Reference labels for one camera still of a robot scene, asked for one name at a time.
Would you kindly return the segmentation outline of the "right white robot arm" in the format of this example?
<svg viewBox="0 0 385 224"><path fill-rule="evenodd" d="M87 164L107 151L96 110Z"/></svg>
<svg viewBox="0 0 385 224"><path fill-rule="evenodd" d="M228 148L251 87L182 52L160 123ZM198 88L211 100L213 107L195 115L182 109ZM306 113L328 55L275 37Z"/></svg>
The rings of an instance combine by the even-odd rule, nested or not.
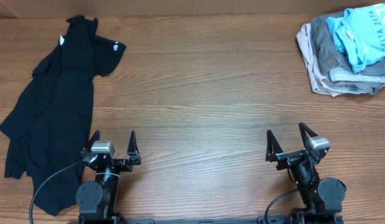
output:
<svg viewBox="0 0 385 224"><path fill-rule="evenodd" d="M277 223L343 223L343 218L337 214L342 211L346 185L331 177L321 179L315 168L328 153L330 142L326 137L312 131L303 122L299 123L299 131L303 148L286 153L282 150L273 132L270 129L267 130L266 161L276 162L277 170L285 169L296 188L270 202L264 213L264 221L272 222L269 210L276 202L298 192L304 207L293 208Z"/></svg>

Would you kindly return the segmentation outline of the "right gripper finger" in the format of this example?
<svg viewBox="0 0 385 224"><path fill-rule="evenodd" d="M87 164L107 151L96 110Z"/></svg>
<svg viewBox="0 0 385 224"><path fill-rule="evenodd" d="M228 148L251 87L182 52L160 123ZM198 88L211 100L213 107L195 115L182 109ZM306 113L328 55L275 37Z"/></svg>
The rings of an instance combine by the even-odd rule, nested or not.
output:
<svg viewBox="0 0 385 224"><path fill-rule="evenodd" d="M304 122L299 123L299 130L304 147L310 147L309 139L317 137L318 134L312 131Z"/></svg>
<svg viewBox="0 0 385 224"><path fill-rule="evenodd" d="M266 157L277 157L282 155L284 152L280 147L275 135L269 129L267 130L267 149Z"/></svg>

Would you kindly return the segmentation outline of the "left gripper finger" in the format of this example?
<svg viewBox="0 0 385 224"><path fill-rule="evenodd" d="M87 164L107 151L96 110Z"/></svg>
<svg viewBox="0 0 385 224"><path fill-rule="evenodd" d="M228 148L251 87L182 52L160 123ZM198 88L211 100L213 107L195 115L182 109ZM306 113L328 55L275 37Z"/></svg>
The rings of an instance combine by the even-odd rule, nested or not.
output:
<svg viewBox="0 0 385 224"><path fill-rule="evenodd" d="M94 134L92 135L92 137L89 139L88 144L86 146L86 150L91 151L91 148L92 148L94 142L99 141L99 140L100 140L100 131L96 130L94 132Z"/></svg>
<svg viewBox="0 0 385 224"><path fill-rule="evenodd" d="M127 154L129 156L138 156L139 155L135 131L131 132L131 136L130 136L130 140L129 140L129 144L128 144L128 149L127 149Z"/></svg>

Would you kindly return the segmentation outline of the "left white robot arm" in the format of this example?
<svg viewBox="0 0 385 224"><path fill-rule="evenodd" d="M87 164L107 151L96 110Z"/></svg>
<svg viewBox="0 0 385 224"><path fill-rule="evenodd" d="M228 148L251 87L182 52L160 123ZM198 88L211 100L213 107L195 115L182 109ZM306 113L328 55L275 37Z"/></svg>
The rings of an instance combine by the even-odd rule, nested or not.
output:
<svg viewBox="0 0 385 224"><path fill-rule="evenodd" d="M114 158L114 146L102 141L97 130L81 153L83 165L96 172L94 181L81 184L76 192L79 204L79 223L117 224L125 223L124 217L114 211L122 172L131 172L133 166L141 165L136 133L131 132L127 159Z"/></svg>

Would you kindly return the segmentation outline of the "black t-shirt with logo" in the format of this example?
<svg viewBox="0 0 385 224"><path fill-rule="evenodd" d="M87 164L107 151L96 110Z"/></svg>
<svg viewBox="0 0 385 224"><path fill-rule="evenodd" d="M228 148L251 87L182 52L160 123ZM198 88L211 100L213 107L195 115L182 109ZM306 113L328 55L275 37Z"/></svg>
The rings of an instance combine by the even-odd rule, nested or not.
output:
<svg viewBox="0 0 385 224"><path fill-rule="evenodd" d="M35 205L56 216L75 204L93 116L93 79L111 74L126 46L100 37L97 19L75 16L57 46L32 72L0 124L9 138L4 175L32 178Z"/></svg>

